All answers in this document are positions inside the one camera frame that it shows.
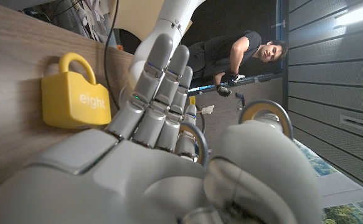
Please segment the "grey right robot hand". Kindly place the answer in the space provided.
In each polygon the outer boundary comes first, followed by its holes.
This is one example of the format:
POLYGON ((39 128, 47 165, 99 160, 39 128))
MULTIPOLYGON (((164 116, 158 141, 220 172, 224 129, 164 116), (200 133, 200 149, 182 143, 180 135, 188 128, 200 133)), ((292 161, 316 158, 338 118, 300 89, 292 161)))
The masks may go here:
POLYGON ((212 152, 170 113, 188 55, 159 35, 105 129, 50 146, 2 184, 0 223, 319 223, 318 180, 278 103, 247 104, 212 152))

